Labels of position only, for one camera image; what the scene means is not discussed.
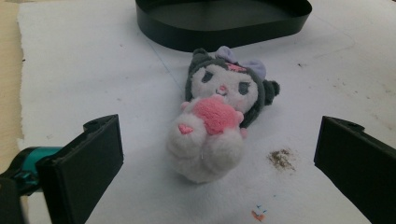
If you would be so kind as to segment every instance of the kuromi plush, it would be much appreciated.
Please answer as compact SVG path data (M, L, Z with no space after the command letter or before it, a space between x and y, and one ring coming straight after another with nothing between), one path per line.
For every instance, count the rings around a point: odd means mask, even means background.
M168 136L166 149L175 170L196 183L225 176L241 161L247 127L279 94L265 79L260 61L239 63L221 47L215 58L193 53L186 102Z

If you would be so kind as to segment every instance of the white fur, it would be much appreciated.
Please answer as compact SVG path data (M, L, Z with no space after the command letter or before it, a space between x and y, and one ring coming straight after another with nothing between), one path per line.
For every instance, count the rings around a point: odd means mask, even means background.
M243 139L239 127L210 135L204 122L191 113L200 99L184 104L183 113L175 120L166 149L173 168L196 183L219 179L233 169L243 157ZM179 124L193 128L182 134Z
M203 83L202 78L205 75L205 71L212 73L213 77L208 82ZM248 94L241 95L239 93L239 82L248 82L250 84ZM224 85L227 91L220 90L219 87L221 85ZM191 93L194 98L209 97L216 94L216 91L227 93L224 96L225 103L244 114L253 107L259 95L257 84L250 75L227 71L218 65L211 64L207 68L202 67L192 76Z

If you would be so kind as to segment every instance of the plush toy head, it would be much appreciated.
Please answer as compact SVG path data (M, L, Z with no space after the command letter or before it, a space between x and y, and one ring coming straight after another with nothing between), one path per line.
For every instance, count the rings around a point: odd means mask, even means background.
M186 101L213 94L222 95L226 104L244 114L240 127L246 128L265 105L273 102L279 85L265 80L265 67L260 61L238 63L227 47L221 47L216 58L196 49L186 83Z

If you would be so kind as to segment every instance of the pink plush belly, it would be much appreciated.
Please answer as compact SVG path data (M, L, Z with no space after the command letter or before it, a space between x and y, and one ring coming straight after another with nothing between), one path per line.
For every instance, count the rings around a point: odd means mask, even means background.
M233 107L215 97L197 102L192 113L204 121L209 134L223 133L225 128L235 128L239 124Z

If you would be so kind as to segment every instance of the orange mark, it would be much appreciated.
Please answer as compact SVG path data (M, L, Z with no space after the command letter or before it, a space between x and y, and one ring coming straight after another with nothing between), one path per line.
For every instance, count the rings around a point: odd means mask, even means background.
M259 220L260 222L262 222L265 219L265 215L264 214L258 215L253 210L251 210L251 215L253 215L253 217L256 218L257 220Z

